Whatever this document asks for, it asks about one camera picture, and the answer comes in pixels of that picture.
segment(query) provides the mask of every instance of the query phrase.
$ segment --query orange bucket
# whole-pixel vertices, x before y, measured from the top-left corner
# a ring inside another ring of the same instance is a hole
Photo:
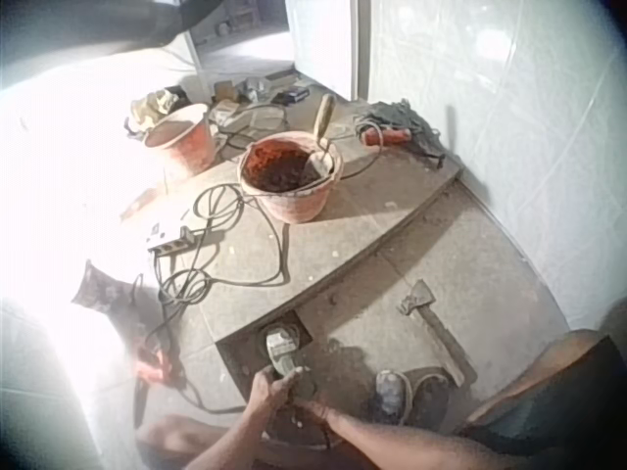
[[[333,168],[319,184],[303,189],[280,192],[281,187],[298,178],[300,170],[307,162],[309,154],[326,149],[333,159]],[[281,174],[272,184],[276,191],[267,190],[267,182],[260,186],[263,174],[270,166]],[[339,181],[344,168],[342,157],[334,144],[321,139],[318,145],[313,134],[302,131],[280,132],[266,137],[249,146],[242,157],[238,169],[242,189],[255,196],[275,218],[287,223],[303,223],[312,220],[324,208],[331,189]]]
[[[207,124],[209,107],[187,106],[157,122],[144,138],[147,149],[159,152],[167,182],[183,181],[209,168],[216,146]]]

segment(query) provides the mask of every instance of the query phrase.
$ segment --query plastic bucket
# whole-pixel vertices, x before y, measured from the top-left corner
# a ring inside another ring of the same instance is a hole
[[[281,165],[279,160],[284,156],[295,158],[291,152],[294,148],[302,150],[307,156],[319,151],[320,147],[326,149],[327,145],[327,140],[322,139],[318,146],[312,134],[301,131],[280,132],[266,137],[251,145],[244,154],[238,170],[240,185],[247,194],[257,197],[275,218],[287,223],[310,221],[324,208],[331,189],[339,181],[344,169],[344,162],[334,144],[328,147],[334,162],[331,173],[326,180],[310,188],[270,192],[258,187],[259,176],[269,165]]]
[[[146,134],[144,146],[161,155],[168,182],[202,173],[214,162],[216,147],[207,125],[208,111],[205,104],[181,108]]]

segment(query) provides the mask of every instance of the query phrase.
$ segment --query person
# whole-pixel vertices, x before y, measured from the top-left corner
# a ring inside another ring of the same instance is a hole
[[[388,424],[366,423],[320,402],[296,403],[343,440],[327,451],[262,439],[301,373],[272,381],[270,370],[255,376],[248,405],[231,429],[178,415],[141,427],[137,445],[144,461],[153,470],[611,468],[613,451],[627,445],[627,367],[609,337],[591,330],[550,345],[452,435],[390,424],[408,416],[405,379],[395,372],[377,376],[375,402]],[[420,397],[425,394],[416,390],[413,407],[420,407]]]

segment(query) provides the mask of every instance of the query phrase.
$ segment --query angle grinder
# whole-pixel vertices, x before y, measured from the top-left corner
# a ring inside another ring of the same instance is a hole
[[[300,334],[296,326],[290,324],[271,325],[265,331],[265,348],[276,373],[285,377],[296,367],[305,369],[301,379],[292,389],[292,396],[311,400],[316,392],[316,385],[311,370],[301,363]]]

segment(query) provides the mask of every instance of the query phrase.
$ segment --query forearm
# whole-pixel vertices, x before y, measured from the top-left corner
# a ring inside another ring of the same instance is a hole
[[[249,470],[267,421],[267,413],[246,409],[241,421],[195,458],[186,470]]]
[[[328,420],[331,429],[382,470],[472,470],[507,468],[508,457],[462,438],[401,426],[366,424],[344,414]]]

